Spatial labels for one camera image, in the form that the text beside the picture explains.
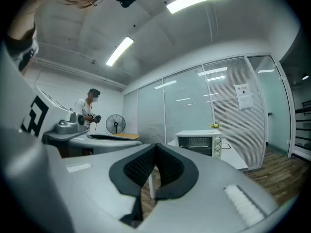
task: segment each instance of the oven door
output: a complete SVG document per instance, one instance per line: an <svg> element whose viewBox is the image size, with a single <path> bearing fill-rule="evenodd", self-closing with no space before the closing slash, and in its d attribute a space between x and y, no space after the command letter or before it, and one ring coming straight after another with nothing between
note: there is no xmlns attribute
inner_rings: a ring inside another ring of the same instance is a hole
<svg viewBox="0 0 311 233"><path fill-rule="evenodd" d="M179 137L179 147L212 156L213 137Z"/></svg>

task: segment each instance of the electric fan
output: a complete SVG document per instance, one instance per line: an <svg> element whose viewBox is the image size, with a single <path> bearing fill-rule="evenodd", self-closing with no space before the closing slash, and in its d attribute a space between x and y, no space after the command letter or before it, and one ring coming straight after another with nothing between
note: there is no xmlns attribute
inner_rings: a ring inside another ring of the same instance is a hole
<svg viewBox="0 0 311 233"><path fill-rule="evenodd" d="M106 121L106 128L112 134L119 134L125 128L125 120L120 115L112 115Z"/></svg>

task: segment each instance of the wall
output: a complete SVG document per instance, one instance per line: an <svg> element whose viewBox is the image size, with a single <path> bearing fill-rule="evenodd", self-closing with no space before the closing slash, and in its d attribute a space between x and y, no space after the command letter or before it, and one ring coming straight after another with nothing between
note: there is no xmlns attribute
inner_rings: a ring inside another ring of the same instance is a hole
<svg viewBox="0 0 311 233"><path fill-rule="evenodd" d="M200 63L210 62L212 60L239 54L243 55L258 52L270 52L270 46L267 42L257 38L237 39L211 44L175 58L143 75L134 82L130 83L123 91L123 94L127 94L135 89L138 89L148 83L151 83L152 81L155 81L156 79L160 79Z"/></svg>
<svg viewBox="0 0 311 233"><path fill-rule="evenodd" d="M24 79L31 87L36 85L68 109L72 108L78 99L87 98L87 92L91 88L98 89L101 95L98 103L93 103L93 113L101 115L102 120L97 125L96 133L110 134L105 125L107 118L113 114L122 115L123 95L114 90L113 86L40 66L35 62L31 63ZM92 123L91 132L94 130L95 123Z"/></svg>
<svg viewBox="0 0 311 233"><path fill-rule="evenodd" d="M274 18L268 34L271 53L280 61L290 49L295 40L300 21L291 7L284 0L277 0L274 8Z"/></svg>

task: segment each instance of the black logo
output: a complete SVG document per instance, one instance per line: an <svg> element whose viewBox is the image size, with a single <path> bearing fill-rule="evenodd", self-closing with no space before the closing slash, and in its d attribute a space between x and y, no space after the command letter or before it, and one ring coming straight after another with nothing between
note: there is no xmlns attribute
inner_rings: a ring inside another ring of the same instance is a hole
<svg viewBox="0 0 311 233"><path fill-rule="evenodd" d="M21 125L21 129L29 133L33 131L35 136L39 136L42 123L48 110L48 106L38 96L36 96L31 104L31 111L29 113L30 120L28 120L28 116L26 116Z"/></svg>

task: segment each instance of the paper sign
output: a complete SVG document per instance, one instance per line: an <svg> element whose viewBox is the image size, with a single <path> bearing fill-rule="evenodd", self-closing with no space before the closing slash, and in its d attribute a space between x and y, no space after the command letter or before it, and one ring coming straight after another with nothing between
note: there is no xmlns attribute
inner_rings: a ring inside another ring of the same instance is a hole
<svg viewBox="0 0 311 233"><path fill-rule="evenodd" d="M238 96L238 102L240 110L254 107L252 95Z"/></svg>
<svg viewBox="0 0 311 233"><path fill-rule="evenodd" d="M253 94L249 90L248 83L234 85L234 88L237 93L240 110L247 108L254 108L252 98Z"/></svg>
<svg viewBox="0 0 311 233"><path fill-rule="evenodd" d="M251 94L248 83L234 85L234 88L235 88L235 92L237 93L237 96Z"/></svg>

